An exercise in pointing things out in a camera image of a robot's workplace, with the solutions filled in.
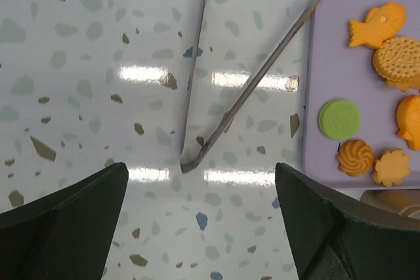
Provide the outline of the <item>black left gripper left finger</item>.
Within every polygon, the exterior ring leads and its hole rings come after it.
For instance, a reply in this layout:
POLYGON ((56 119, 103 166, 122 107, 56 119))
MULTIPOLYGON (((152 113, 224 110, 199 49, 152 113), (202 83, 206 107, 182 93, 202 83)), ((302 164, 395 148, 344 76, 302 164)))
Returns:
POLYGON ((1 278, 101 279, 128 179, 114 163, 1 213, 1 278))

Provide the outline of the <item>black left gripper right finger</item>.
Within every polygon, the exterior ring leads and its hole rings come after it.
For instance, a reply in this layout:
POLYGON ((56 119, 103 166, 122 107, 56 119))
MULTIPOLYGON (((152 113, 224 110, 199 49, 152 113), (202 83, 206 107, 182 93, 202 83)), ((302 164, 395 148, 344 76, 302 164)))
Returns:
POLYGON ((277 163, 299 279, 418 279, 419 221, 357 201, 277 163))

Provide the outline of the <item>orange swirl cookie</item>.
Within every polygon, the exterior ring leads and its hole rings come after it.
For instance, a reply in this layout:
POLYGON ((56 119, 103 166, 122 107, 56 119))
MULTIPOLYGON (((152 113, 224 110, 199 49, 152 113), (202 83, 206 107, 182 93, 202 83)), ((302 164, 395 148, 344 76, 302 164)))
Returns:
POLYGON ((371 146, 362 139, 354 139, 341 145, 336 159, 341 172, 351 177, 357 177, 372 168, 375 157, 371 146))

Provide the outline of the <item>orange maple leaf cookie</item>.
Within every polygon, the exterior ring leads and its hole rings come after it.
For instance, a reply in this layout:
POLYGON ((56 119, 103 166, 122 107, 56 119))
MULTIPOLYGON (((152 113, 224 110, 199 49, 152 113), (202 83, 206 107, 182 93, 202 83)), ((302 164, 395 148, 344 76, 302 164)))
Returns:
POLYGON ((405 154, 402 149, 384 152, 375 162, 373 181, 384 187, 401 185, 411 174, 410 159, 411 155, 405 154))

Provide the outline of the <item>green round cookie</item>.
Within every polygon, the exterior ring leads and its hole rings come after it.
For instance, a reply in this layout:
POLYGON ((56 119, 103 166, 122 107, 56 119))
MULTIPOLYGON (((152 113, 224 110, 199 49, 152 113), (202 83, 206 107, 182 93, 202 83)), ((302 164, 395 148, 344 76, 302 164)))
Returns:
POLYGON ((362 116, 359 107, 350 100, 336 99, 320 110, 318 124, 324 136, 332 140, 347 140, 359 130, 362 116))

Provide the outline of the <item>silver metal tongs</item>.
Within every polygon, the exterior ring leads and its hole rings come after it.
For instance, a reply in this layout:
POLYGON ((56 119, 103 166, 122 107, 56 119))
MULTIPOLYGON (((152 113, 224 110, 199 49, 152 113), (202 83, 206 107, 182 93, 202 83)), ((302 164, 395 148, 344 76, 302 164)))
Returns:
POLYGON ((257 85, 261 82, 263 77, 266 75, 268 70, 271 68, 273 63, 277 60, 280 54, 288 46, 292 38, 298 33, 302 28, 305 22, 309 19, 310 15, 314 12, 316 6, 320 0, 310 0, 306 6, 303 13, 293 24, 290 30, 286 33, 285 37, 280 41, 273 53, 268 57, 267 61, 262 65, 260 70, 251 78, 248 79, 243 85, 242 92, 238 99, 235 101, 230 110, 224 114, 223 118, 220 120, 219 125, 215 131, 210 135, 210 137, 204 142, 204 145, 201 147, 199 153, 193 158, 193 160, 186 162, 180 159, 180 169, 183 174, 191 172, 196 169, 199 164, 202 162, 203 158, 207 155, 209 150, 213 147, 216 141, 221 136, 222 132, 233 120, 234 116, 238 113, 240 108, 245 104, 247 99, 250 97, 251 93, 256 89, 257 85))

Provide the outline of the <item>yellow sandwich cookie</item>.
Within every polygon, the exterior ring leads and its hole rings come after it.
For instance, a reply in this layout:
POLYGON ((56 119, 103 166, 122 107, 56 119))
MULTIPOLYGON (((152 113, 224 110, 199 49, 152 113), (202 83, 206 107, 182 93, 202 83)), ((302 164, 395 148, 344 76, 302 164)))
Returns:
POLYGON ((386 40, 373 54, 373 68, 387 87, 419 90, 419 41, 402 36, 386 40))

